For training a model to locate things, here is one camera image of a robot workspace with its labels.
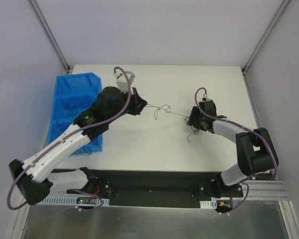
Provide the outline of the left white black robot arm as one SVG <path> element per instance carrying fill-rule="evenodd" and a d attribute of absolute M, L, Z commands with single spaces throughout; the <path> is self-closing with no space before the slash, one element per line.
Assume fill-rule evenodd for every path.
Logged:
<path fill-rule="evenodd" d="M 109 129 L 110 123 L 129 114 L 140 115 L 147 101 L 135 87 L 123 92 L 116 87 L 106 87 L 96 101 L 83 111 L 53 142 L 25 161 L 13 160 L 9 164 L 13 186 L 17 187 L 26 203 L 35 205 L 50 193 L 97 194 L 96 176 L 86 167 L 63 173 L 53 170 L 65 158 L 89 144 Z"/>

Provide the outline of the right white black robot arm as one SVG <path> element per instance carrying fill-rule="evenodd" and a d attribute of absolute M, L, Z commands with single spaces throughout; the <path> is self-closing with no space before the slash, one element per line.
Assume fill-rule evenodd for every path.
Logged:
<path fill-rule="evenodd" d="M 186 124 L 222 136 L 236 145 L 237 163 L 220 173 L 219 181 L 214 184 L 217 195 L 224 197 L 232 191 L 232 185 L 278 168 L 279 160 L 267 129 L 248 128 L 218 116 L 211 99 L 203 98 L 195 103 Z"/>

